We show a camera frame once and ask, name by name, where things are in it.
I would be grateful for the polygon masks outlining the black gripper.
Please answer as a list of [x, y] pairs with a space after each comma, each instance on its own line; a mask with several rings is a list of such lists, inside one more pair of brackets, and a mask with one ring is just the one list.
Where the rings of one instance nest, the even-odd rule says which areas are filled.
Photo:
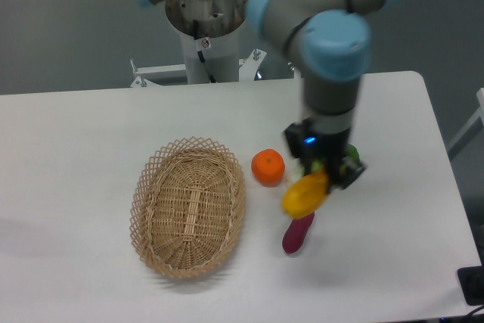
[[313, 119], [306, 118], [302, 123], [291, 123], [284, 130], [284, 137], [290, 154], [298, 159], [304, 174], [312, 172], [312, 164], [316, 160], [327, 160], [327, 190], [334, 191], [348, 188], [366, 170], [363, 162], [346, 155], [350, 132], [348, 128], [335, 134], [323, 133], [316, 129]]

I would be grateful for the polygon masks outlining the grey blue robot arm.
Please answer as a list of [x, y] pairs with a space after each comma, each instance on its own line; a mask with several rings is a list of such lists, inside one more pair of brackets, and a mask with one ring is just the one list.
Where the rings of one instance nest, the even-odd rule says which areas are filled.
[[137, 0], [164, 4], [181, 36], [189, 83], [239, 78], [237, 31], [248, 23], [303, 78], [303, 114], [284, 135], [305, 173], [320, 162], [331, 188], [347, 188], [365, 170], [349, 155], [360, 79], [371, 60], [365, 15], [398, 0]]

